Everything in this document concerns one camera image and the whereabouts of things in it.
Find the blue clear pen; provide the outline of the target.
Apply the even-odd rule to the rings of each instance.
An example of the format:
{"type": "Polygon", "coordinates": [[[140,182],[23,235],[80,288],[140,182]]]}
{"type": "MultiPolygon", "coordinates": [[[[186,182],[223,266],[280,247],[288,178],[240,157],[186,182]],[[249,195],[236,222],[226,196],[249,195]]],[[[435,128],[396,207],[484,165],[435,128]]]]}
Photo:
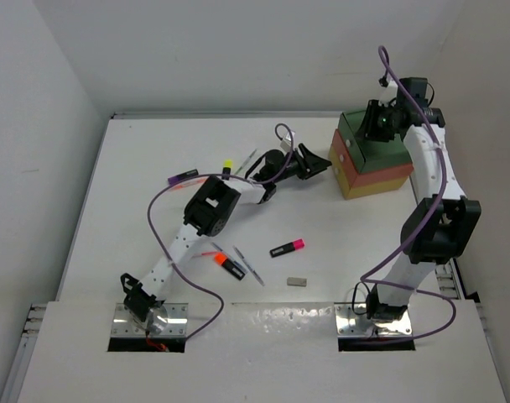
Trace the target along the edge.
{"type": "Polygon", "coordinates": [[[228,252],[226,252],[222,247],[220,247],[216,242],[211,242],[211,245],[218,251],[226,254],[231,260],[233,260],[236,264],[238,264],[242,270],[247,273],[247,270],[243,268],[228,252]]]}

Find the red middle drawer box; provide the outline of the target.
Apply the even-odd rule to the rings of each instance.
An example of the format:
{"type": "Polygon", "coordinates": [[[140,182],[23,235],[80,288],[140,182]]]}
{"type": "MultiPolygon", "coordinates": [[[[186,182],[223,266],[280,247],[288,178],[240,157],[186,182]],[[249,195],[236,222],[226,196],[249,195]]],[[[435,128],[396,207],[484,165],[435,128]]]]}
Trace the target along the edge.
{"type": "Polygon", "coordinates": [[[389,168],[360,173],[352,160],[351,152],[341,137],[338,129],[335,130],[331,147],[336,152],[337,164],[342,168],[348,185],[351,187],[370,186],[378,182],[406,180],[413,172],[411,163],[395,165],[389,168]]]}

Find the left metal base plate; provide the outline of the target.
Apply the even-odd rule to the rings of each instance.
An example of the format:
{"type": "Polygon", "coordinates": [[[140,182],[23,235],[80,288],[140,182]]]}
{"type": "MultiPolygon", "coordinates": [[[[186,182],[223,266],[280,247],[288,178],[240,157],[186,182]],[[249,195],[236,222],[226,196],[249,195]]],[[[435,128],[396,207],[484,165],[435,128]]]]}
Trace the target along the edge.
{"type": "Polygon", "coordinates": [[[143,321],[137,319],[123,304],[117,304],[111,325],[114,338],[184,338],[187,334],[188,305],[164,303],[152,307],[143,321]]]}

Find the pink highlighter marker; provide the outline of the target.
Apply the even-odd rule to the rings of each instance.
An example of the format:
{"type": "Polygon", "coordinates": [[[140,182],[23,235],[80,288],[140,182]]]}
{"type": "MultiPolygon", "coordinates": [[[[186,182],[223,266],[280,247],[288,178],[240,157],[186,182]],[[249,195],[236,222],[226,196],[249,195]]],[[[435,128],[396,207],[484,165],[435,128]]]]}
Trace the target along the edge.
{"type": "Polygon", "coordinates": [[[302,249],[304,246],[305,246],[304,240],[300,238],[271,249],[269,251],[269,254],[272,258],[276,258],[285,254],[292,253],[296,250],[302,249]]]}

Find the red clear pen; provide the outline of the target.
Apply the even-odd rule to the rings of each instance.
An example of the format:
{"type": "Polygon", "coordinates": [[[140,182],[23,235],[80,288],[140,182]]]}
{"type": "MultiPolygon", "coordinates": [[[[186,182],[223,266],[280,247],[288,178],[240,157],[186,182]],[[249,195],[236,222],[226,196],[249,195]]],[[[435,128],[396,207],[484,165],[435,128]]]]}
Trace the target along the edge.
{"type": "Polygon", "coordinates": [[[211,256],[215,256],[218,253],[219,252],[215,251],[215,250],[214,251],[207,251],[207,252],[203,252],[203,253],[199,253],[199,254],[194,254],[193,258],[211,257],[211,256]]]}
{"type": "Polygon", "coordinates": [[[200,184],[204,183],[205,181],[206,181],[206,178],[203,177],[203,178],[199,178],[199,179],[196,179],[196,180],[191,180],[191,181],[186,181],[186,182],[183,182],[183,183],[179,183],[178,185],[173,186],[171,188],[171,191],[177,191],[177,190],[180,190],[180,189],[185,189],[187,187],[200,185],[200,184]]]}

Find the green top drawer box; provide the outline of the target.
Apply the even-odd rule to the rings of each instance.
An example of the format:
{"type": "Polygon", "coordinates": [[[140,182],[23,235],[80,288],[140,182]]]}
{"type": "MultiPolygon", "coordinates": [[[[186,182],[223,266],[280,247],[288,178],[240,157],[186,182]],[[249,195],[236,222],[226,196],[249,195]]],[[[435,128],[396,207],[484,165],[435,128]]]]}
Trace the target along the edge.
{"type": "Polygon", "coordinates": [[[360,173],[412,163],[410,154],[399,136],[388,143],[368,141],[357,137],[356,132],[359,130],[364,116],[364,111],[342,113],[337,126],[342,139],[351,152],[356,169],[360,173]]]}

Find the purple highlighter marker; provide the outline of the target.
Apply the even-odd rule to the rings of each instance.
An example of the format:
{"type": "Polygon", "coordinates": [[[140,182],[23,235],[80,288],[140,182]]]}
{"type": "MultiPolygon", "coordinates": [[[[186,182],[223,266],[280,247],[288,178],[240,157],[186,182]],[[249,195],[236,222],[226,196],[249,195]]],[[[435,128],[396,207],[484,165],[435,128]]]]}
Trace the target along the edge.
{"type": "Polygon", "coordinates": [[[196,177],[198,175],[199,175],[199,171],[197,169],[187,170],[185,172],[182,172],[182,173],[179,173],[179,174],[169,177],[168,184],[170,186],[172,186],[172,185],[175,185],[181,181],[196,177]]]}

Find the metal base plate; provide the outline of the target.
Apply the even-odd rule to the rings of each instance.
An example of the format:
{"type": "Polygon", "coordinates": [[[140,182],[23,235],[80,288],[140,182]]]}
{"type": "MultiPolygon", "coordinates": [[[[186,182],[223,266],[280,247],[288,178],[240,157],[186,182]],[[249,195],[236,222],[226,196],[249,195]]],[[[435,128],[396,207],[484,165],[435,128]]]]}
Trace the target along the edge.
{"type": "Polygon", "coordinates": [[[403,338],[413,335],[409,313],[400,319],[367,319],[366,304],[356,304],[356,312],[351,303],[336,303],[336,330],[339,338],[403,338]]]}
{"type": "Polygon", "coordinates": [[[143,321],[137,319],[123,304],[117,304],[111,325],[114,338],[184,338],[187,334],[188,305],[164,303],[152,307],[143,321]]]}

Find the yellow bottom drawer box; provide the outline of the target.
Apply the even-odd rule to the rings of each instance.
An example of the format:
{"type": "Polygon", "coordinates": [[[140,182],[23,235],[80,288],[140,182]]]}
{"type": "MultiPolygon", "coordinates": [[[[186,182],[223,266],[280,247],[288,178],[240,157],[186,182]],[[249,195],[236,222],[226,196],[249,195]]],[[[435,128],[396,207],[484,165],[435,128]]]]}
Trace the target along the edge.
{"type": "Polygon", "coordinates": [[[348,152],[334,145],[330,147],[329,158],[337,184],[347,200],[396,191],[414,170],[412,164],[404,164],[360,174],[352,164],[348,152]]]}

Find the green clear pen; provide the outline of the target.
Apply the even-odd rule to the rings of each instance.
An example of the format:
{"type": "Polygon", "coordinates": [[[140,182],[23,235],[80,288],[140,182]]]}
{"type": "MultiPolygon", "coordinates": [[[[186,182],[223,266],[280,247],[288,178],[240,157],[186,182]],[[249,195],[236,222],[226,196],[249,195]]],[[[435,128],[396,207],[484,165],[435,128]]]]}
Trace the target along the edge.
{"type": "Polygon", "coordinates": [[[249,156],[240,164],[233,175],[239,175],[250,163],[253,157],[256,155],[258,149],[253,150],[249,156]]]}

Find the yellow highlighter marker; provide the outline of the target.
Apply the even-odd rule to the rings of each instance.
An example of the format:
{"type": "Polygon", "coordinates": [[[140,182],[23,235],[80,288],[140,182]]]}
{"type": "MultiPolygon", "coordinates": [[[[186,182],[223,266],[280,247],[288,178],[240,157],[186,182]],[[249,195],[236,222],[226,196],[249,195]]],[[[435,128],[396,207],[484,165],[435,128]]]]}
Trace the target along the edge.
{"type": "Polygon", "coordinates": [[[221,178],[228,180],[232,172],[232,160],[225,160],[221,170],[221,178]]]}

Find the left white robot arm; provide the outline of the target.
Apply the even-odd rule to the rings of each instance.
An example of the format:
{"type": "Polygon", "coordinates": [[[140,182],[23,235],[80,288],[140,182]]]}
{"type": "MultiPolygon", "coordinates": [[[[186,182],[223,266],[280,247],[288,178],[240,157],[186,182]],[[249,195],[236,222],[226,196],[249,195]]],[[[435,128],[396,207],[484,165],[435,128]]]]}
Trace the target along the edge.
{"type": "Polygon", "coordinates": [[[293,176],[305,181],[329,167],[329,160],[300,144],[288,153],[279,149],[267,151],[247,169],[243,178],[207,175],[185,206],[182,225],[174,241],[169,247],[159,242],[163,258],[141,280],[128,273],[121,275],[124,306],[140,322],[146,322],[150,312],[165,300],[163,291],[171,275],[179,273],[180,267],[191,260],[203,243],[225,228],[236,207],[268,202],[278,182],[293,176]]]}

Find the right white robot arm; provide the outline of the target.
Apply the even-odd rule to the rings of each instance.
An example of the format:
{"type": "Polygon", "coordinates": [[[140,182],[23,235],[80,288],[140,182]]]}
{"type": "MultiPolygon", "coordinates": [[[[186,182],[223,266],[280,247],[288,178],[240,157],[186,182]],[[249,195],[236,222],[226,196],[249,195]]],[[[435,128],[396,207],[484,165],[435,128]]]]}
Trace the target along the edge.
{"type": "Polygon", "coordinates": [[[462,255],[481,215],[478,201],[468,198],[455,178],[445,145],[445,119],[430,108],[427,79],[396,82],[391,102],[371,100],[358,131],[367,141],[400,139],[414,171],[417,207],[404,223],[394,264],[366,299],[366,316],[376,321],[399,320],[411,295],[436,267],[462,255]]]}

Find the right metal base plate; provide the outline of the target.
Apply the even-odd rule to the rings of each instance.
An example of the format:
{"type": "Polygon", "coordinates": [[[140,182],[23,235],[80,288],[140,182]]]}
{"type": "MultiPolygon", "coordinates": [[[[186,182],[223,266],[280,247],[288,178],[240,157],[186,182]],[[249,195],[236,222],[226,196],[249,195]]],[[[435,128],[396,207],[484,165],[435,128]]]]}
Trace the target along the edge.
{"type": "Polygon", "coordinates": [[[356,312],[351,303],[336,303],[336,330],[339,338],[403,338],[413,335],[409,313],[400,319],[367,319],[366,304],[356,304],[356,312]]]}

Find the orange highlighter marker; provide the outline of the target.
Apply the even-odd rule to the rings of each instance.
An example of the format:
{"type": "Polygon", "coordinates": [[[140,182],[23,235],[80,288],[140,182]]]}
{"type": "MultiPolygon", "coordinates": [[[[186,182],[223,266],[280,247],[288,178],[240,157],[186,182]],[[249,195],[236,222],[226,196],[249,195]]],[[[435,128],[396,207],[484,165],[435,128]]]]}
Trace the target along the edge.
{"type": "Polygon", "coordinates": [[[214,261],[237,280],[242,280],[246,275],[238,264],[222,252],[215,255],[214,261]]]}

